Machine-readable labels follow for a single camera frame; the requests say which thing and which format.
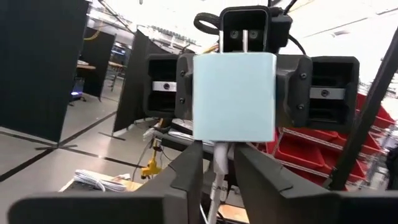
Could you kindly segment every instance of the light blue box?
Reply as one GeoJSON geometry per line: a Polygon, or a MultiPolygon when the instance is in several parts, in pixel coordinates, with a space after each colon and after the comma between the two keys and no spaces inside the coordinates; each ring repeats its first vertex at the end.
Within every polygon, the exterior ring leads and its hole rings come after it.
{"type": "Polygon", "coordinates": [[[267,142],[275,131],[276,56],[266,52],[193,58],[193,138],[267,142]]]}

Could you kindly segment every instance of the red storage bin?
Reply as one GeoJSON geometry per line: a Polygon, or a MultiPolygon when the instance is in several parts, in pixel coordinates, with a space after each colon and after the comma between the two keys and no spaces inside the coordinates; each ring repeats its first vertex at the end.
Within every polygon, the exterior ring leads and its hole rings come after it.
{"type": "MultiPolygon", "coordinates": [[[[314,130],[308,128],[289,128],[289,129],[324,141],[331,141],[332,139],[335,139],[338,136],[338,133],[336,131],[321,131],[321,130],[314,130]]],[[[291,134],[289,133],[284,133],[284,134],[287,136],[291,136],[291,134]]]]}
{"type": "MultiPolygon", "coordinates": [[[[325,166],[321,169],[317,169],[317,171],[322,172],[324,174],[330,174],[332,169],[337,163],[338,158],[340,157],[340,152],[332,151],[329,149],[321,149],[321,154],[323,156],[323,160],[325,161],[325,166]]],[[[353,170],[351,171],[348,181],[357,182],[359,180],[364,180],[366,178],[365,173],[363,172],[361,165],[358,160],[355,162],[353,170]]]]}
{"type": "MultiPolygon", "coordinates": [[[[277,144],[276,136],[277,134],[275,134],[273,142],[266,143],[266,150],[260,150],[272,154],[277,144]]],[[[275,152],[275,158],[309,169],[315,169],[325,165],[320,149],[317,146],[287,136],[284,136],[279,143],[279,147],[275,152]]]]}
{"type": "MultiPolygon", "coordinates": [[[[358,93],[356,95],[356,110],[357,112],[361,110],[362,106],[365,103],[366,96],[358,93]]],[[[396,122],[394,119],[391,118],[390,114],[380,106],[379,112],[377,113],[376,120],[374,121],[373,125],[378,128],[385,129],[388,128],[390,125],[394,125],[396,122]]]]}
{"type": "MultiPolygon", "coordinates": [[[[348,135],[347,134],[340,134],[337,136],[337,138],[331,140],[330,142],[339,146],[344,146],[346,144],[348,135]]],[[[374,140],[374,138],[368,133],[368,136],[362,145],[362,150],[361,152],[367,155],[373,155],[375,153],[380,152],[380,147],[377,144],[377,142],[374,140]]]]}
{"type": "Polygon", "coordinates": [[[314,184],[318,184],[319,186],[322,186],[323,183],[326,181],[326,177],[321,177],[315,174],[311,174],[309,172],[305,172],[303,170],[299,170],[293,167],[287,167],[286,168],[290,171],[292,171],[293,173],[313,182],[314,184]]]}

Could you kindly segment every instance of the black partition panel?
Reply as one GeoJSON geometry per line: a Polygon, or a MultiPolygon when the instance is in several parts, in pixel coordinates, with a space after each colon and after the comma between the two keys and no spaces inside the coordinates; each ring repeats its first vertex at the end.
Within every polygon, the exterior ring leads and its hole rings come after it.
{"type": "Polygon", "coordinates": [[[122,130],[135,120],[145,117],[143,110],[145,58],[149,54],[170,54],[154,44],[139,30],[136,32],[124,77],[124,85],[119,100],[118,112],[113,131],[122,130]]]}
{"type": "MultiPolygon", "coordinates": [[[[92,37],[96,32],[96,29],[87,27],[85,37],[92,37]]],[[[78,76],[85,79],[83,92],[101,98],[114,40],[115,35],[100,31],[95,39],[84,41],[80,59],[94,66],[95,70],[79,70],[78,76]]]]}
{"type": "Polygon", "coordinates": [[[84,0],[8,1],[0,126],[59,142],[87,11],[84,0]]]}

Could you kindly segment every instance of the red plastic bin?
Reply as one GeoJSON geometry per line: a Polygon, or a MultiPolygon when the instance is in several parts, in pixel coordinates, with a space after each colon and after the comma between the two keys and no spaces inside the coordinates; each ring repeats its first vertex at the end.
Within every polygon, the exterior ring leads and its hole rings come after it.
{"type": "MultiPolygon", "coordinates": [[[[356,110],[357,112],[361,110],[362,106],[365,103],[366,96],[358,93],[356,95],[356,110]]],[[[391,118],[390,114],[380,106],[379,112],[377,113],[376,120],[374,121],[373,125],[378,128],[385,129],[388,128],[390,125],[394,125],[396,122],[394,119],[391,118]]]]}
{"type": "Polygon", "coordinates": [[[311,174],[309,172],[305,172],[303,170],[299,170],[293,167],[287,167],[286,168],[290,171],[292,171],[293,173],[313,182],[314,184],[318,184],[319,186],[322,186],[323,183],[326,181],[326,177],[321,177],[315,174],[311,174]]]}
{"type": "MultiPolygon", "coordinates": [[[[341,134],[337,136],[337,138],[331,140],[330,142],[339,146],[344,146],[346,144],[348,135],[347,134],[341,134]]],[[[361,152],[367,155],[373,155],[375,153],[380,152],[380,147],[377,144],[376,140],[368,133],[368,136],[365,140],[365,143],[362,145],[362,150],[361,152]]]]}
{"type": "Polygon", "coordinates": [[[321,131],[321,130],[314,130],[308,128],[289,128],[292,131],[296,131],[298,133],[306,134],[307,136],[311,136],[317,139],[321,139],[323,141],[331,141],[332,139],[337,138],[338,133],[336,131],[321,131]]]}
{"type": "MultiPolygon", "coordinates": [[[[277,140],[267,142],[266,152],[272,154],[276,143],[277,140]]],[[[309,169],[316,169],[325,165],[320,149],[317,146],[287,136],[284,136],[279,143],[279,147],[275,152],[275,158],[309,169]]]]}
{"type": "MultiPolygon", "coordinates": [[[[323,156],[323,160],[325,161],[325,166],[321,169],[317,169],[317,171],[322,172],[324,174],[330,174],[332,169],[337,163],[338,158],[340,157],[340,152],[332,151],[329,149],[321,149],[321,154],[323,156]]],[[[359,180],[364,180],[366,178],[365,173],[363,172],[361,165],[358,160],[355,162],[353,170],[351,171],[348,181],[357,182],[359,180]]]]}

